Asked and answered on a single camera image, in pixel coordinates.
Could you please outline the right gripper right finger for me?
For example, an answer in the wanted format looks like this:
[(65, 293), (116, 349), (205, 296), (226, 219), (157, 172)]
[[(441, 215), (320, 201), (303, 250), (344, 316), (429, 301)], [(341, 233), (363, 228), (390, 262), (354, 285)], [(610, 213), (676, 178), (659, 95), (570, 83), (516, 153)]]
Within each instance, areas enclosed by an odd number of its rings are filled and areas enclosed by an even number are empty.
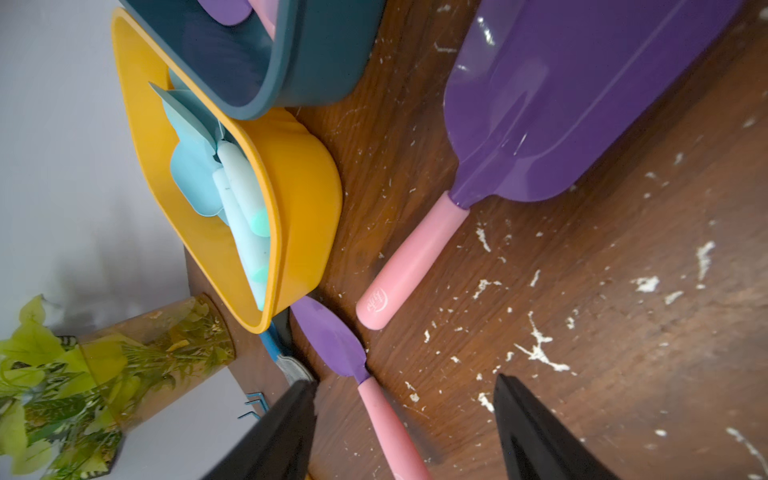
[(614, 479), (516, 377), (497, 376), (493, 406), (510, 479)]

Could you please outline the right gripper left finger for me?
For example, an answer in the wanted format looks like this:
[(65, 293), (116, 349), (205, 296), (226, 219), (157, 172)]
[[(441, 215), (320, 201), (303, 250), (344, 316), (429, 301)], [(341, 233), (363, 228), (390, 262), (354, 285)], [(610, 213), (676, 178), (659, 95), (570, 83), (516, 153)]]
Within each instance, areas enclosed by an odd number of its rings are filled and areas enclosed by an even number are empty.
[(314, 440), (317, 383), (294, 383), (206, 479), (305, 479)]

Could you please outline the teal shovel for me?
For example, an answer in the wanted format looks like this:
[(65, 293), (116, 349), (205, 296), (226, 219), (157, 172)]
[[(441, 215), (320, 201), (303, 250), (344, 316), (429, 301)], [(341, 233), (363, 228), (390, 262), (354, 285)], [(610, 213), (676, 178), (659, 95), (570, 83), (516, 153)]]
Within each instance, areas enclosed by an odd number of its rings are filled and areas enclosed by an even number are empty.
[(251, 231), (224, 169), (216, 170), (212, 177), (247, 278), (252, 282), (266, 284), (270, 265), (270, 239)]
[(226, 140), (218, 142), (217, 155), (248, 228), (259, 237), (269, 238), (270, 222), (264, 195), (249, 160), (237, 144)]
[(170, 160), (171, 177), (192, 209), (203, 217), (216, 217), (223, 205), (213, 180), (221, 167), (212, 157), (179, 143)]
[(248, 271), (247, 278), (257, 307), (263, 311), (266, 304), (269, 267), (264, 265), (254, 270)]
[(217, 141), (200, 118), (180, 101), (186, 90), (165, 90), (153, 82), (150, 88), (161, 99), (168, 121), (184, 147), (193, 152), (213, 157), (217, 153)]

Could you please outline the yellow plastic storage box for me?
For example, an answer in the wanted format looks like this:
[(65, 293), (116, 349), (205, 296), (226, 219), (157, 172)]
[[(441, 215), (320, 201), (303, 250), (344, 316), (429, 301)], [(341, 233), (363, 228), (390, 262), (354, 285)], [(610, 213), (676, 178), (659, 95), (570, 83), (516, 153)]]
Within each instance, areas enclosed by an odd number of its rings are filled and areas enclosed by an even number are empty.
[[(255, 120), (224, 113), (203, 81), (121, 7), (113, 13), (111, 35), (133, 145), (155, 201), (240, 325), (253, 334), (266, 331), (275, 314), (312, 291), (323, 277), (343, 201), (332, 155), (283, 108), (272, 108)], [(172, 179), (170, 160), (179, 140), (151, 89), (169, 87), (172, 74), (234, 137), (265, 194), (272, 240), (262, 306), (254, 299), (229, 229), (217, 218), (194, 212)]]

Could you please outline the purple square shovel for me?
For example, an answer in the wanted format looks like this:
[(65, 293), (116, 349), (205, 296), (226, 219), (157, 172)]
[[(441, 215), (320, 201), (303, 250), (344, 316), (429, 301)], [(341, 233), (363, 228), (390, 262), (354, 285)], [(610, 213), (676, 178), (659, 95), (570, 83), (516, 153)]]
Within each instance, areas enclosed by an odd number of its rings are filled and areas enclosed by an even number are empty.
[(720, 35), (737, 1), (483, 1), (446, 83), (458, 160), (356, 305), (384, 328), (470, 209), (569, 188)]
[(278, 17), (279, 0), (248, 0), (254, 12), (257, 14), (265, 31), (274, 40)]
[(224, 26), (239, 25), (253, 12), (248, 0), (198, 0), (198, 3), (213, 20)]

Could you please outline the teal plastic storage box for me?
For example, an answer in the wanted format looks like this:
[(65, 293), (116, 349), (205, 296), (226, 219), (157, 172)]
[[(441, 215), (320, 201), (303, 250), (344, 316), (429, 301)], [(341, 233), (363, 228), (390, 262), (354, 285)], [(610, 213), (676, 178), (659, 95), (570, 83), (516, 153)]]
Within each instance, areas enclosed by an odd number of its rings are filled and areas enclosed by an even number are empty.
[(238, 120), (351, 93), (385, 8), (382, 1), (280, 1), (270, 34), (256, 13), (225, 26), (198, 1), (123, 5), (194, 85)]

